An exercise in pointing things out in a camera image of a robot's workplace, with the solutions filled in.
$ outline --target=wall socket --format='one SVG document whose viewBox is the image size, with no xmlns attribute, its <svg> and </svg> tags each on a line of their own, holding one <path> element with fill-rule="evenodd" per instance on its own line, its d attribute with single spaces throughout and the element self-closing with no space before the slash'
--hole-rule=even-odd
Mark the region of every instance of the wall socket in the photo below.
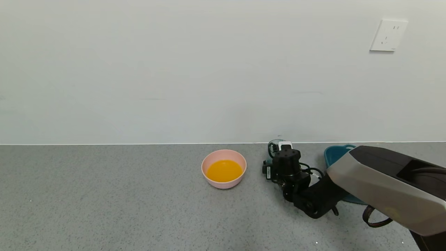
<svg viewBox="0 0 446 251">
<path fill-rule="evenodd" d="M 370 50 L 395 51 L 400 45 L 408 21 L 381 20 Z"/>
</svg>

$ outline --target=orange juice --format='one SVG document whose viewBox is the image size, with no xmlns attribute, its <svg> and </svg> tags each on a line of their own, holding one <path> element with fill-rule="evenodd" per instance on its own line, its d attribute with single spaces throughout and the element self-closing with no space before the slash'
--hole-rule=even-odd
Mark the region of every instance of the orange juice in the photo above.
<svg viewBox="0 0 446 251">
<path fill-rule="evenodd" d="M 242 167 L 237 162 L 225 159 L 212 164 L 206 172 L 206 177 L 217 182 L 228 182 L 237 179 L 242 173 Z"/>
</svg>

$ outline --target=cable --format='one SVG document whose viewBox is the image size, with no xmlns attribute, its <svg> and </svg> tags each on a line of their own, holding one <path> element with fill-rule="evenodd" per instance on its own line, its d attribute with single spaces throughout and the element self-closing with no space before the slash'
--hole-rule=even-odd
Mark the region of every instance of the cable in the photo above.
<svg viewBox="0 0 446 251">
<path fill-rule="evenodd" d="M 410 171 L 411 173 L 438 173 L 446 175 L 446 168 L 441 167 L 423 167 Z"/>
<path fill-rule="evenodd" d="M 271 158 L 274 158 L 273 154 L 271 153 L 271 146 L 277 146 L 276 144 L 274 144 L 273 142 L 268 143 L 268 155 Z"/>
<path fill-rule="evenodd" d="M 305 164 L 305 163 L 299 162 L 299 164 L 301 164 L 302 166 L 306 166 L 306 167 L 310 168 L 310 166 Z"/>
<path fill-rule="evenodd" d="M 317 171 L 321 175 L 319 177 L 319 179 L 321 179 L 324 176 L 324 173 L 321 170 L 317 169 L 317 168 L 310 167 L 309 165 L 307 165 L 305 163 L 302 163 L 302 162 L 299 162 L 299 164 L 302 165 L 302 166 L 306 166 L 307 167 L 307 169 L 302 170 L 302 172 L 306 172 L 306 173 L 312 174 L 311 170 L 313 170 L 313 171 Z"/>
</svg>

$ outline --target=bowl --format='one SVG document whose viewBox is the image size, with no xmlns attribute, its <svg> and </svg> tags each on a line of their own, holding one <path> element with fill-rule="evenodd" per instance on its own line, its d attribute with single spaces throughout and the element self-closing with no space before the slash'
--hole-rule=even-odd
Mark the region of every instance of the bowl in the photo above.
<svg viewBox="0 0 446 251">
<path fill-rule="evenodd" d="M 231 180 L 228 182 L 217 182 L 209 179 L 206 176 L 206 172 L 209 169 L 209 167 L 214 164 L 215 162 L 219 160 L 232 160 L 235 161 L 237 164 L 242 167 L 242 175 L 237 177 L 235 180 Z M 217 150 L 215 152 L 211 152 L 206 158 L 204 158 L 203 162 L 201 163 L 201 173 L 203 174 L 204 178 L 207 180 L 211 186 L 219 188 L 219 189 L 228 189 L 235 187 L 238 183 L 241 182 L 243 175 L 246 172 L 246 160 L 245 158 L 238 152 L 229 150 L 229 149 L 222 149 Z"/>
</svg>

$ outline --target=gray countertop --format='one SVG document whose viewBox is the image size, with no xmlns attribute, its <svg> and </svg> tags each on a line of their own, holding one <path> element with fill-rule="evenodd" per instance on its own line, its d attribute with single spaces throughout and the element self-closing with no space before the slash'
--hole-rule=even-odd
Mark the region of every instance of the gray countertop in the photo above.
<svg viewBox="0 0 446 251">
<path fill-rule="evenodd" d="M 330 145 L 294 148 L 325 169 Z M 368 145 L 446 165 L 446 143 Z M 218 149 L 248 162 L 233 189 L 202 177 Z M 266 157 L 264 144 L 0 146 L 0 250 L 418 250 L 398 223 L 369 228 L 363 205 L 307 217 L 265 180 Z"/>
</svg>

